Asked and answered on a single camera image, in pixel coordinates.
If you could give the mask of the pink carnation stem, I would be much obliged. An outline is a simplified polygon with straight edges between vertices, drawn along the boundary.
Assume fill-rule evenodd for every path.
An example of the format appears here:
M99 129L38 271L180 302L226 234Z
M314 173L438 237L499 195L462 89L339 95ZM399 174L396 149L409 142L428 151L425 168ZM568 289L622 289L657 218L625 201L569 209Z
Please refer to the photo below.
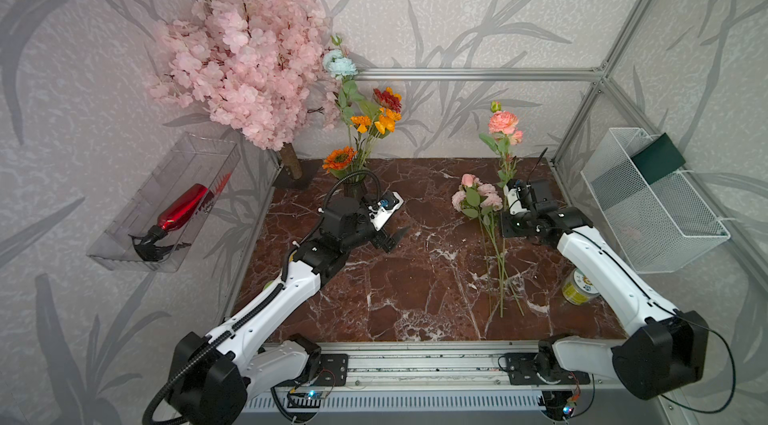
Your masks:
M497 189L493 184L482 183L475 175L464 174L458 190L451 196L451 205L465 217L478 221L491 243L498 281L502 285L506 278L505 258L498 241L497 227L504 202Z
M492 278L492 283L497 289L498 315L500 318L505 316L508 299L512 299L515 302L520 314L523 315L524 311L520 303L520 295L511 284L511 277L507 270L507 250L500 230L501 213L491 207L482 207L480 209L479 223L490 243L490 252L495 263L496 275Z

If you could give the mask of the pink rose stem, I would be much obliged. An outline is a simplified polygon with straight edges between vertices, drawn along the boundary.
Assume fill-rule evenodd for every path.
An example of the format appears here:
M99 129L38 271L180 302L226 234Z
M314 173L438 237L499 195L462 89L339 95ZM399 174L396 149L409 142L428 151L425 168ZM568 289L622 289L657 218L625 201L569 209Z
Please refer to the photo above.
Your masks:
M470 219L479 219L482 214L483 197L479 192L479 185L475 175L464 174L461 177L455 208Z

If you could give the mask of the large pink peony stem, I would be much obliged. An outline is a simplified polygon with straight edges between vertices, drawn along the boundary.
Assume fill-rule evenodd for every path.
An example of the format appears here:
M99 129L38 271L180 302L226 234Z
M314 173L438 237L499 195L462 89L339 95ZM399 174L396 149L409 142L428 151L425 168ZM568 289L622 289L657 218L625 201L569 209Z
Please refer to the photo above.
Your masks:
M493 101L490 110L488 132L480 133L479 138L498 157L497 184L503 188L516 176L519 158L514 147L522 143L523 131L519 128L519 118L505 111L499 101Z

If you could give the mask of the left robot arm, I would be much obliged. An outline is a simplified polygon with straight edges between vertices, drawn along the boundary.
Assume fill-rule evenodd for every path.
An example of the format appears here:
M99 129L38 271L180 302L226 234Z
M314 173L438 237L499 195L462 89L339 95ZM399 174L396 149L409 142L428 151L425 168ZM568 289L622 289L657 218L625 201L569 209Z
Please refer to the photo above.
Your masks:
M327 200L317 224L287 252L279 275L230 319L205 335L187 334L175 347L169 378L145 409L142 421L155 423L161 403L176 412L175 424L232 424L248 399L287 381L311 380L321 349L304 338L274 349L262 346L302 304L326 286L353 250L367 244L389 253L405 232L385 226L403 206L387 191L381 197Z

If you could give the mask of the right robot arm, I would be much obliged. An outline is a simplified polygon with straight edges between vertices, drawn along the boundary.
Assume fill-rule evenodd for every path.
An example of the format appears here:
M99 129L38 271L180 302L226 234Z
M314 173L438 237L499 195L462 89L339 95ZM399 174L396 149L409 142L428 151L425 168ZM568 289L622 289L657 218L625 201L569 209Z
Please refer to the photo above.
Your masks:
M557 249L593 284L627 336L614 345L568 335L541 340L533 361L541 381L556 384L568 372L582 372L650 400L702 379L715 332L701 315L679 310L644 282L581 210L553 201L547 181L510 181L503 193L503 237L538 238Z

